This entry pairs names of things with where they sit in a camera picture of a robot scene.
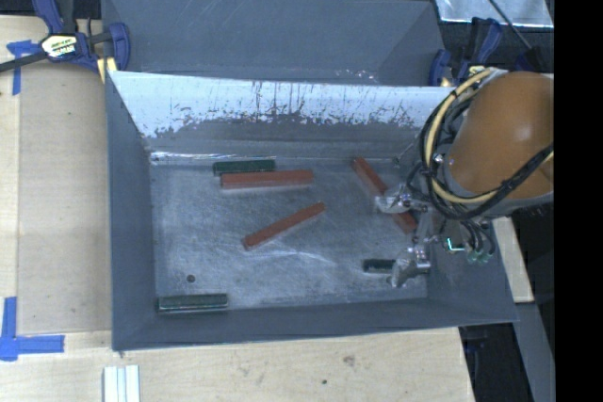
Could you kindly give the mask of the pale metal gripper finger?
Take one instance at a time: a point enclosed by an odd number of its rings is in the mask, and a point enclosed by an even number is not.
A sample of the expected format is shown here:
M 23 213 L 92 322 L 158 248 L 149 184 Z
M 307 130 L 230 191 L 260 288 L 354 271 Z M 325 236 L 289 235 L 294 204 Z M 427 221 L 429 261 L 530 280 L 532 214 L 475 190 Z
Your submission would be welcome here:
M 389 284 L 393 288 L 401 288 L 411 278 L 427 274 L 431 267 L 429 249 L 425 245 L 414 245 L 394 261 Z
M 382 195 L 374 198 L 375 208 L 385 214 L 407 213 L 418 206 L 406 185 L 388 188 Z

